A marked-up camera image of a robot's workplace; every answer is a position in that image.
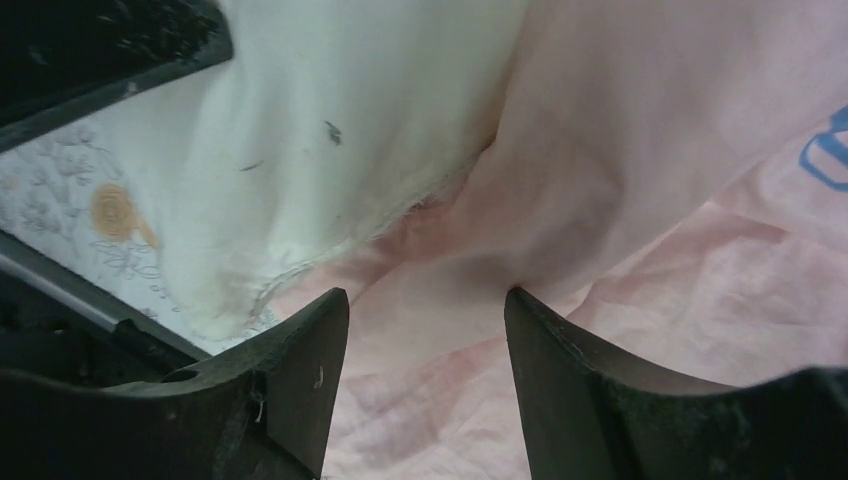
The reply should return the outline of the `white pillow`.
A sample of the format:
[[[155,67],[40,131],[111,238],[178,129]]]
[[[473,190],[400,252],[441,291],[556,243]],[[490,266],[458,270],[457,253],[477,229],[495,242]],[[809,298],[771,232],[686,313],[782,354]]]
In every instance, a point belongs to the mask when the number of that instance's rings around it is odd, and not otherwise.
[[[234,57],[102,114],[201,336],[383,233],[492,140],[523,1],[224,1]]]

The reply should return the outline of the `pink purple pillowcase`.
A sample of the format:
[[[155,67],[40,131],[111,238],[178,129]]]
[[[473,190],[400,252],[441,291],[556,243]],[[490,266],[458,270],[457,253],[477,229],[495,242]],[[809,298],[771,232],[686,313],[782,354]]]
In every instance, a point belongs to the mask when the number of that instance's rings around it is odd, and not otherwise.
[[[325,477],[528,477],[515,285],[713,382],[845,364],[846,138],[843,1],[531,2],[468,176],[279,300],[351,299]]]

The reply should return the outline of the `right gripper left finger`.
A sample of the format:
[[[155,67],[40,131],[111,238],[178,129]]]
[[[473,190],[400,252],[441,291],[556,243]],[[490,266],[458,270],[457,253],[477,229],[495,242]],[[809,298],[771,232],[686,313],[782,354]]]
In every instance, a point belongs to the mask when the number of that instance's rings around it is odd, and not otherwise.
[[[5,479],[318,479],[349,328],[333,288],[158,382],[1,375]]]

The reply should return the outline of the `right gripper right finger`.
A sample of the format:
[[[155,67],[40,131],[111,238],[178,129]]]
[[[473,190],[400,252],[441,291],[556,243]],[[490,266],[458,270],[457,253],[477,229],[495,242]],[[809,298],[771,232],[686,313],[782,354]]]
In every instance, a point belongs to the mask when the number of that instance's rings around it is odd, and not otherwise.
[[[521,288],[504,320],[535,479],[843,479],[847,372],[744,388],[638,357]]]

